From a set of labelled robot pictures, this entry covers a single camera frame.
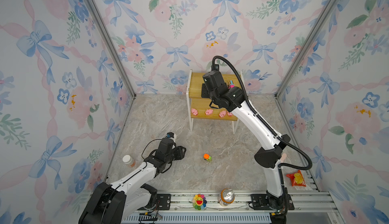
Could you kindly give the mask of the pink truck blue top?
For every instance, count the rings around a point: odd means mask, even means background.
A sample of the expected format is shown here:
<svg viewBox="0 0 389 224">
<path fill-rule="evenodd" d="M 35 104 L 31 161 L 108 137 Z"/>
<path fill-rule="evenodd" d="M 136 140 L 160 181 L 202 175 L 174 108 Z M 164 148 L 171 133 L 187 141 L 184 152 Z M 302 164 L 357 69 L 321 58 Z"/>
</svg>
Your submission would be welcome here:
<svg viewBox="0 0 389 224">
<path fill-rule="evenodd" d="M 233 81 L 230 80 L 230 81 L 229 81 L 229 88 L 233 88 L 233 87 L 235 87 L 235 85 L 234 85 Z"/>
</svg>

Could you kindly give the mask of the green orange toy truck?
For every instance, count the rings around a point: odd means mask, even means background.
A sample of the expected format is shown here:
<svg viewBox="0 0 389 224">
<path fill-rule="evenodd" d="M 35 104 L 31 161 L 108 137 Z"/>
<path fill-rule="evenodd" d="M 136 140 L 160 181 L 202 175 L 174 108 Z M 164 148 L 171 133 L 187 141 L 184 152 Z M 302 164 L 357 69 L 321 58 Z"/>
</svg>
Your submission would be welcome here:
<svg viewBox="0 0 389 224">
<path fill-rule="evenodd" d="M 208 162 L 212 161 L 212 157 L 209 154 L 204 154 L 203 158 Z"/>
</svg>

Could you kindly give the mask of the right arm mounting base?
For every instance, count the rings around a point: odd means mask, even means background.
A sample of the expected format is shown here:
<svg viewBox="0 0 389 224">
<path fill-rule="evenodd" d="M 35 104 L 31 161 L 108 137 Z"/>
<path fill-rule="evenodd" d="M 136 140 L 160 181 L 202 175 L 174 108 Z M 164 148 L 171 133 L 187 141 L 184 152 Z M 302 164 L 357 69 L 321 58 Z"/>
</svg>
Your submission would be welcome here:
<svg viewBox="0 0 389 224">
<path fill-rule="evenodd" d="M 287 195 L 287 203 L 285 202 L 284 195 L 274 197 L 268 194 L 251 194 L 250 198 L 249 205 L 254 210 L 284 211 L 285 207 L 288 207 L 288 210 L 295 209 L 289 194 Z"/>
</svg>

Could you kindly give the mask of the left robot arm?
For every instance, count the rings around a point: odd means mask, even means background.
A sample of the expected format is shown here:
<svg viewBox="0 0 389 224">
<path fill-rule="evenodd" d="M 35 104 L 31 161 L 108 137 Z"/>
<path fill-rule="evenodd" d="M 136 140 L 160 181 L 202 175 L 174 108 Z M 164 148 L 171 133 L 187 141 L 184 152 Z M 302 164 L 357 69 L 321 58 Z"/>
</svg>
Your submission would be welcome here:
<svg viewBox="0 0 389 224">
<path fill-rule="evenodd" d="M 176 135 L 167 133 L 137 169 L 111 184 L 103 182 L 96 187 L 79 223 L 120 224 L 140 208 L 156 208 L 158 191 L 147 182 L 168 171 L 173 161 L 182 160 L 185 153 L 185 147 L 176 145 Z"/>
</svg>

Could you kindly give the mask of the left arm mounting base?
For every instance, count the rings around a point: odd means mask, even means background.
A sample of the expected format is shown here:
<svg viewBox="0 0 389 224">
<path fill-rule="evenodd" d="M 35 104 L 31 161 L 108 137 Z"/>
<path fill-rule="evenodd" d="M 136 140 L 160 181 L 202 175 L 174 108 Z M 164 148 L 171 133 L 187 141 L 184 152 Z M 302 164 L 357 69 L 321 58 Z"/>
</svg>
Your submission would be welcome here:
<svg viewBox="0 0 389 224">
<path fill-rule="evenodd" d="M 171 194 L 157 194 L 154 197 L 151 197 L 151 200 L 146 207 L 142 207 L 139 210 L 170 210 L 171 197 Z"/>
</svg>

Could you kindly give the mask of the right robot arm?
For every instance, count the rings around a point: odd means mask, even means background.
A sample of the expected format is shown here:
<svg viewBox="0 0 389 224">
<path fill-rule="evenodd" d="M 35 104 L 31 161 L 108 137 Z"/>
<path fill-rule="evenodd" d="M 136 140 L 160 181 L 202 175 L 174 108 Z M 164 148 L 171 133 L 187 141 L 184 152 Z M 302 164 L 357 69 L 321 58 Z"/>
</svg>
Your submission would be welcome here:
<svg viewBox="0 0 389 224">
<path fill-rule="evenodd" d="M 280 135 L 253 107 L 243 89 L 241 78 L 237 77 L 237 79 L 241 86 L 228 88 L 219 71 L 210 71 L 203 75 L 207 94 L 211 100 L 210 105 L 232 113 L 246 125 L 261 144 L 254 158 L 264 169 L 268 199 L 279 200 L 284 196 L 283 184 L 277 169 L 283 153 L 283 148 L 279 145 Z"/>
</svg>

